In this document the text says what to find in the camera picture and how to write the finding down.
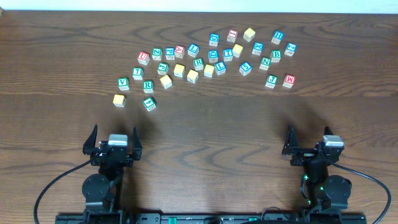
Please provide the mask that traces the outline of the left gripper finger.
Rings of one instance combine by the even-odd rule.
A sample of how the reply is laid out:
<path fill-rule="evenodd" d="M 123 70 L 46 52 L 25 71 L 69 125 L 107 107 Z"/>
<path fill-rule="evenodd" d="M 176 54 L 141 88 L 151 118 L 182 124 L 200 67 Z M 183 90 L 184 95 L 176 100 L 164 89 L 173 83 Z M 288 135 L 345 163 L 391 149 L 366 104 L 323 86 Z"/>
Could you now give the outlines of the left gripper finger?
<path fill-rule="evenodd" d="M 89 135 L 88 139 L 83 144 L 82 152 L 84 155 L 91 155 L 96 151 L 96 137 L 97 137 L 98 125 L 96 124 Z"/>
<path fill-rule="evenodd" d="M 132 157 L 135 161 L 139 161 L 142 156 L 142 144 L 139 140 L 139 136 L 137 134 L 137 129 L 134 127 L 133 129 L 133 146 L 132 146 Z"/>

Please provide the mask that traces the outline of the green B block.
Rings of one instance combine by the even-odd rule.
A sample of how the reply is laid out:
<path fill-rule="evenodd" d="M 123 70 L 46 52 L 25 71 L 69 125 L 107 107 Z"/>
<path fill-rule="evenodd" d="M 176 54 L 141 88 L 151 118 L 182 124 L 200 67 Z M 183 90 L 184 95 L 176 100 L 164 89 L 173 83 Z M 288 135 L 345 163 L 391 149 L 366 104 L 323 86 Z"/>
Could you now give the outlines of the green B block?
<path fill-rule="evenodd" d="M 280 50 L 272 50 L 271 51 L 271 62 L 278 63 L 282 58 L 282 54 Z"/>

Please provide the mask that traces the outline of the green r block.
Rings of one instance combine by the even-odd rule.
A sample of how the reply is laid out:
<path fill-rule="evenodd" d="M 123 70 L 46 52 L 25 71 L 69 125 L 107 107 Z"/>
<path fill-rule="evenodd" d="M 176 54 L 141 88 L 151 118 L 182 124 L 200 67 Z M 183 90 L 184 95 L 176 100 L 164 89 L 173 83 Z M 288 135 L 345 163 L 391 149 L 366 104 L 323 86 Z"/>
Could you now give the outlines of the green r block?
<path fill-rule="evenodd" d="M 143 91 L 144 91 L 144 93 L 153 93 L 154 92 L 154 83 L 152 80 L 146 80 L 143 82 Z"/>
<path fill-rule="evenodd" d="M 204 62 L 202 58 L 196 58 L 193 60 L 194 70 L 200 71 L 204 68 Z"/>

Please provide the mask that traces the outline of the yellow O block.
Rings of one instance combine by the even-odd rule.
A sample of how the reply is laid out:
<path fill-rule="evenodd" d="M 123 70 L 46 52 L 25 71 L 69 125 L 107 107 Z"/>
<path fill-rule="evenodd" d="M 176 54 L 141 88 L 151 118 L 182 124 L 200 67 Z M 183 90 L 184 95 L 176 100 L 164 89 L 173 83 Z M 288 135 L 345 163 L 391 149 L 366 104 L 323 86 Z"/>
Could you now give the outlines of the yellow O block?
<path fill-rule="evenodd" d="M 210 64 L 205 65 L 204 76 L 208 77 L 208 78 L 212 78 L 214 70 L 215 70 L 215 67 L 213 65 L 210 65 Z"/>
<path fill-rule="evenodd" d="M 240 58 L 242 51 L 243 51 L 243 46 L 235 44 L 233 47 L 233 56 L 236 58 Z"/>

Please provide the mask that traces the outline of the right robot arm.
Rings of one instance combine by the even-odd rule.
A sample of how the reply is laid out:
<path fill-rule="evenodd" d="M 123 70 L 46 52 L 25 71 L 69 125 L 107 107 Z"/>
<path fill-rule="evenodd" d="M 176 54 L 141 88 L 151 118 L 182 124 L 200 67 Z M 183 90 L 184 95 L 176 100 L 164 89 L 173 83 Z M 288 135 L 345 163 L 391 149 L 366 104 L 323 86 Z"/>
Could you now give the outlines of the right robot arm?
<path fill-rule="evenodd" d="M 313 148 L 299 146 L 292 125 L 287 128 L 282 149 L 283 155 L 291 156 L 291 166 L 302 166 L 301 193 L 308 206 L 293 214 L 290 220 L 305 223 L 342 223 L 341 213 L 348 208 L 352 183 L 340 175 L 330 175 L 328 166 L 339 160 L 345 149 L 343 140 L 327 126 L 323 139 Z"/>

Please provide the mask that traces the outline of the green 4 block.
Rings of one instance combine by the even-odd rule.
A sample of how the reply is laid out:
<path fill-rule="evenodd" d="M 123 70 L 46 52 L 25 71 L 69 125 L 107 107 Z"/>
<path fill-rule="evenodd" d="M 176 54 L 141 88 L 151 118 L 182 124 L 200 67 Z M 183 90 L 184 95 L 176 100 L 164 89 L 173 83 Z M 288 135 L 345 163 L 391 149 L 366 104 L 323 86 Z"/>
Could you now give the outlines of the green 4 block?
<path fill-rule="evenodd" d="M 142 103 L 148 112 L 156 108 L 156 102 L 154 101 L 153 97 L 148 97 L 144 99 Z"/>

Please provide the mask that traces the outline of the green V block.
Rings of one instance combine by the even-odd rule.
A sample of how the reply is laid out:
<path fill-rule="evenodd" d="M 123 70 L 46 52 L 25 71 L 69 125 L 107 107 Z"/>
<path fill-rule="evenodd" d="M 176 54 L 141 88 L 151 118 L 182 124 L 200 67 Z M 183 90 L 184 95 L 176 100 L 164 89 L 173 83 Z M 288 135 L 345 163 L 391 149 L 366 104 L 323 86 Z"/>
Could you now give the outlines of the green V block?
<path fill-rule="evenodd" d="M 121 91 L 129 90 L 129 80 L 127 77 L 118 78 L 118 88 Z"/>

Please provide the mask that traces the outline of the green 7 block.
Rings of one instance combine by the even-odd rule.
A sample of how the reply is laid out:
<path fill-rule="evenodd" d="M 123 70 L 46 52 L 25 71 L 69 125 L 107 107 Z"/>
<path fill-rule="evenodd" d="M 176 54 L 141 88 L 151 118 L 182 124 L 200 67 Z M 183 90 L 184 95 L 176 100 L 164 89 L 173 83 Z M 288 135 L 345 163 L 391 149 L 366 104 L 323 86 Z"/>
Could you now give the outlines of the green 7 block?
<path fill-rule="evenodd" d="M 134 80 L 143 80 L 144 79 L 144 71 L 141 67 L 134 67 L 132 69 L 132 77 Z"/>

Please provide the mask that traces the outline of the green J block left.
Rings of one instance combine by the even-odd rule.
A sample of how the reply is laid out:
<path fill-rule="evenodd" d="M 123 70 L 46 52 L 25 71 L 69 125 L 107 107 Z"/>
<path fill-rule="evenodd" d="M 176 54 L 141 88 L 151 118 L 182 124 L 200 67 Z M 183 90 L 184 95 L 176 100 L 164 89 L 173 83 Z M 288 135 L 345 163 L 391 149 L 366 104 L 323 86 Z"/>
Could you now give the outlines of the green J block left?
<path fill-rule="evenodd" d="M 169 71 L 169 65 L 167 63 L 160 62 L 157 67 L 157 72 L 159 75 L 166 75 Z"/>

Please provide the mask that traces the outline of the red U block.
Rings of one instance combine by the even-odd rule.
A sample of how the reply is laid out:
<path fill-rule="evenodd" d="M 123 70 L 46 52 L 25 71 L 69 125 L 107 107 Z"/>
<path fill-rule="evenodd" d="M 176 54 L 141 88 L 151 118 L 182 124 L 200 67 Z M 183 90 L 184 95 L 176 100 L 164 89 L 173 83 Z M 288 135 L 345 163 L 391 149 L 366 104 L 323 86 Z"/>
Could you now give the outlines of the red U block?
<path fill-rule="evenodd" d="M 142 65 L 148 65 L 150 61 L 150 55 L 147 52 L 139 52 L 137 61 Z"/>

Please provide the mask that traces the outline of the yellow S block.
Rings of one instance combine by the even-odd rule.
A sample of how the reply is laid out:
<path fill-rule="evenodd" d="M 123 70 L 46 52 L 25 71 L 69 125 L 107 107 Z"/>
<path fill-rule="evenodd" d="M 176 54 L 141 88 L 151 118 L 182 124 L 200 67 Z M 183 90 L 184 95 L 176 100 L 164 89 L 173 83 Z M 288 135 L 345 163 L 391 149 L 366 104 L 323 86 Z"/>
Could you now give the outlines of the yellow S block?
<path fill-rule="evenodd" d="M 190 83 L 196 83 L 198 80 L 198 72 L 195 70 L 190 70 L 187 74 L 187 80 Z"/>

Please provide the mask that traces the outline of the blue X block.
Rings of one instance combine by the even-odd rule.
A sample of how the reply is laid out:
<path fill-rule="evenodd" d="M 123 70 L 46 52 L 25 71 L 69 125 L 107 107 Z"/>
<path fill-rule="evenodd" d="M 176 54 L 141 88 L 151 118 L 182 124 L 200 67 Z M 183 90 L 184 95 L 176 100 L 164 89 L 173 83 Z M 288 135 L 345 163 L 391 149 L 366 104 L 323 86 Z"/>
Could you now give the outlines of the blue X block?
<path fill-rule="evenodd" d="M 261 55 L 262 50 L 264 48 L 264 44 L 261 42 L 255 42 L 252 48 L 252 54 L 253 55 Z"/>

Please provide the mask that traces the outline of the blue L block upper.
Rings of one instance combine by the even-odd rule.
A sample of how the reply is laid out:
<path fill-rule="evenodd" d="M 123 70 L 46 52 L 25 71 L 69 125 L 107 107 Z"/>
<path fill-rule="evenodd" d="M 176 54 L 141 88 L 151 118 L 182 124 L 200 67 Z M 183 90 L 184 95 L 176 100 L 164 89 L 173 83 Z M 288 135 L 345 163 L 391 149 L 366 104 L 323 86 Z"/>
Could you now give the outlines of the blue L block upper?
<path fill-rule="evenodd" d="M 187 49 L 188 55 L 193 57 L 193 58 L 197 57 L 199 51 L 200 51 L 199 46 L 197 44 L 194 44 L 194 43 L 190 44 L 188 49 Z"/>

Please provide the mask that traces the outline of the blue T block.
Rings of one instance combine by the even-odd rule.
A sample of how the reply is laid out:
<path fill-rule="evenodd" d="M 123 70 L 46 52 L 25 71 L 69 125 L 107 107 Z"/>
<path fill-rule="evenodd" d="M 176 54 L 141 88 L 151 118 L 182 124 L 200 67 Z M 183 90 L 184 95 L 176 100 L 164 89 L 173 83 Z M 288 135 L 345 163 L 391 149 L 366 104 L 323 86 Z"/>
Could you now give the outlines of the blue T block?
<path fill-rule="evenodd" d="M 225 62 L 232 61 L 233 59 L 233 50 L 232 49 L 224 49 L 223 50 L 223 60 Z"/>

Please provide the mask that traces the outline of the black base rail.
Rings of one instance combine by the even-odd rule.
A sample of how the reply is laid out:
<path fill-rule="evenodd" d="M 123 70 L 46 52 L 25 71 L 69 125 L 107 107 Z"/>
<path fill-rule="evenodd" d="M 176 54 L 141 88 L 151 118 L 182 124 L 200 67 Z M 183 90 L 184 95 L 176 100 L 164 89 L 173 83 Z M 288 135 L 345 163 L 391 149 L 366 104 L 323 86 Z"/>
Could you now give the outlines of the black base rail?
<path fill-rule="evenodd" d="M 161 215 L 158 213 L 140 213 L 125 215 L 121 219 L 116 217 L 91 216 L 87 220 L 83 215 L 57 215 L 56 224 L 67 223 L 126 223 L 126 224 L 239 224 L 239 223 L 304 223 L 303 220 L 287 218 L 281 213 L 266 213 L 264 215 Z"/>

